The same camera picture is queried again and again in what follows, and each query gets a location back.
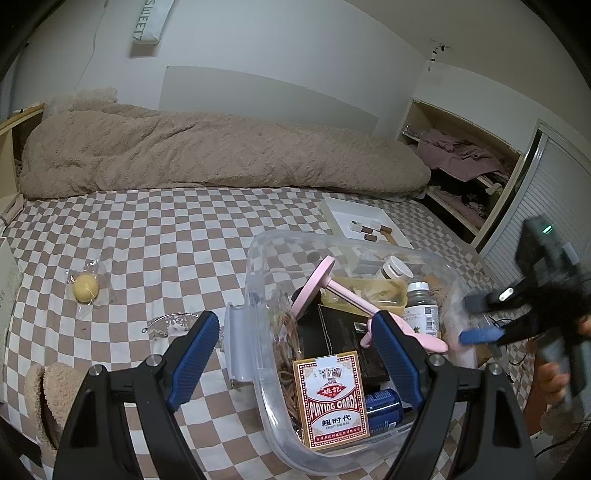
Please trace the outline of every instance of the checkered bedsheet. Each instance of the checkered bedsheet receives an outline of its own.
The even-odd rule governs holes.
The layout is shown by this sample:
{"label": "checkered bedsheet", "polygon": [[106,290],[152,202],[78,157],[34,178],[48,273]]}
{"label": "checkered bedsheet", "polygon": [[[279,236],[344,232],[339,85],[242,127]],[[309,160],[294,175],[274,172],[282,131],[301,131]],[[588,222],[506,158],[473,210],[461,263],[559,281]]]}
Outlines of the checkered bedsheet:
{"label": "checkered bedsheet", "polygon": [[[63,362],[85,372],[138,365],[151,353],[146,321],[166,313],[213,310],[223,324],[225,305],[243,303],[246,252],[269,229],[328,233],[319,210],[323,196],[383,208],[415,248],[435,252],[471,287],[492,287],[478,257],[419,203],[386,202],[317,190],[185,188],[95,193],[65,200],[27,202],[7,231],[24,272],[9,331],[1,413],[34,438],[24,403],[24,378],[35,362]],[[112,301],[81,318],[67,299],[68,270],[100,258],[111,276]],[[511,351],[521,359],[523,347]],[[523,405],[532,361],[510,373]],[[146,478],[156,478],[135,407],[127,407],[135,450]],[[434,472],[449,471],[461,432],[462,408]],[[210,479],[295,480],[313,478],[291,470],[272,452],[262,432],[252,385],[233,385],[223,352],[212,354],[190,402],[176,414],[184,437]],[[50,478],[28,460],[38,478]],[[341,480],[381,479],[392,459],[340,475]]]}

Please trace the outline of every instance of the white shutter door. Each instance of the white shutter door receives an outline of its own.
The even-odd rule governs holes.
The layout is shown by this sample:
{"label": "white shutter door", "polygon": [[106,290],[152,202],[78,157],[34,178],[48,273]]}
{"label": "white shutter door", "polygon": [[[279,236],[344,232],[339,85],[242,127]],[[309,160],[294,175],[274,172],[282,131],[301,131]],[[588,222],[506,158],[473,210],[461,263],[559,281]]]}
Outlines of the white shutter door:
{"label": "white shutter door", "polygon": [[[485,262],[501,284],[521,277],[515,251],[526,218],[546,215],[564,242],[570,242],[579,255],[591,237],[591,164],[564,147],[564,142],[542,135],[523,184],[482,250]],[[587,269],[591,269],[590,257],[587,251],[581,259]]]}

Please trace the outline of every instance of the pink stand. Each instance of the pink stand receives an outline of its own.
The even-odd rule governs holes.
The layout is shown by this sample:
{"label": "pink stand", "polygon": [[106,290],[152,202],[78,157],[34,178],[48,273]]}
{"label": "pink stand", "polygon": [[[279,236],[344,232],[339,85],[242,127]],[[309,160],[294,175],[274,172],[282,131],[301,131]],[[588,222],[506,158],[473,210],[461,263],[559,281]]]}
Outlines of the pink stand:
{"label": "pink stand", "polygon": [[[326,257],[322,262],[320,262],[320,265],[316,267],[316,269],[306,282],[306,285],[304,285],[304,288],[302,288],[302,291],[295,299],[295,302],[291,307],[291,312],[293,313],[296,319],[299,318],[300,315],[306,311],[306,308],[308,308],[308,305],[310,305],[310,302],[320,291],[320,289],[325,288],[326,290],[331,291],[335,295],[338,295],[339,297],[345,299],[350,304],[355,305],[359,310],[369,315],[370,318],[368,320],[368,332],[361,340],[361,346],[367,348],[371,344],[371,317],[378,313],[379,309],[375,305],[362,299],[355,293],[346,289],[344,286],[332,280],[329,277],[329,274],[334,264],[335,259],[332,257]],[[400,318],[398,315],[395,315],[393,313],[390,313],[390,315],[397,323],[397,325],[400,327],[402,332],[405,335],[415,337],[421,343],[425,350],[429,350],[430,352],[436,353],[447,352],[447,343],[443,340],[440,340],[436,337],[432,337],[431,335],[426,335],[425,333],[415,333],[415,331],[404,319]]]}

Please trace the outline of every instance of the blue cylindrical container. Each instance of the blue cylindrical container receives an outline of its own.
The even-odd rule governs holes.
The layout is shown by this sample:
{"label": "blue cylindrical container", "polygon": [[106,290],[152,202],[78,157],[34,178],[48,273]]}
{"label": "blue cylindrical container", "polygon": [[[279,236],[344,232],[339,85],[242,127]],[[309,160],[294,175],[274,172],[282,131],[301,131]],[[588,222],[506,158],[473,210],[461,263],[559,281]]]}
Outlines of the blue cylindrical container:
{"label": "blue cylindrical container", "polygon": [[404,417],[400,397],[392,388],[366,395],[365,408],[371,435],[387,432],[402,422]]}

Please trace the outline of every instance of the fluffy comforter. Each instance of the fluffy comforter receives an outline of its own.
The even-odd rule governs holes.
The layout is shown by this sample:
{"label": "fluffy comforter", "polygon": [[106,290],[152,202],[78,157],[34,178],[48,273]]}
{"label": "fluffy comforter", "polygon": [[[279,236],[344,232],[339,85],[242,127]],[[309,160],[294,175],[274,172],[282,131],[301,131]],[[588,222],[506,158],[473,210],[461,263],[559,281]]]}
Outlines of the fluffy comforter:
{"label": "fluffy comforter", "polygon": [[44,119],[27,139],[22,163],[28,198],[189,184],[400,194],[430,178],[429,168],[396,140],[109,102],[79,103]]}

